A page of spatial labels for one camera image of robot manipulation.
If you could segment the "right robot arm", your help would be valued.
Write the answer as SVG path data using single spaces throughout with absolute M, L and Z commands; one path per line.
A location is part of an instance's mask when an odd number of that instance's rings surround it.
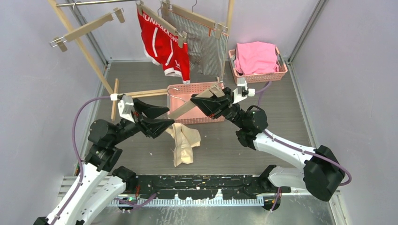
M 254 95 L 254 90 L 240 91 L 224 88 L 220 95 L 210 90 L 192 94 L 186 105 L 195 105 L 207 117 L 224 117 L 236 125 L 237 139 L 244 147 L 273 155 L 291 168 L 269 165 L 261 174 L 261 188 L 268 193 L 281 187 L 306 189 L 312 196 L 329 201 L 338 187 L 351 183 L 351 173 L 343 167 L 330 148 L 300 145 L 268 130 L 265 110 L 252 105 L 243 110 L 240 101 Z

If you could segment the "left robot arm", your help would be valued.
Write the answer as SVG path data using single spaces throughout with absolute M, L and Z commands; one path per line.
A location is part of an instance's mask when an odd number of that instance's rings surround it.
M 122 154 L 116 145 L 137 133 L 156 138 L 175 121 L 159 116 L 169 108 L 146 104 L 139 99 L 119 102 L 121 119 L 117 124 L 96 120 L 90 126 L 89 153 L 80 165 L 80 175 L 61 202 L 46 217 L 38 217 L 36 225 L 90 225 L 115 199 L 135 191 L 138 180 L 130 169 L 114 166 Z

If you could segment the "beige underwear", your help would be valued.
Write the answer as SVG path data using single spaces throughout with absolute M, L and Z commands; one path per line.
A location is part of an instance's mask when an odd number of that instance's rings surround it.
M 166 132 L 175 141 L 175 148 L 173 149 L 174 167 L 180 164 L 193 163 L 193 148 L 199 147 L 201 142 L 199 131 L 182 123 L 174 123 L 166 129 Z

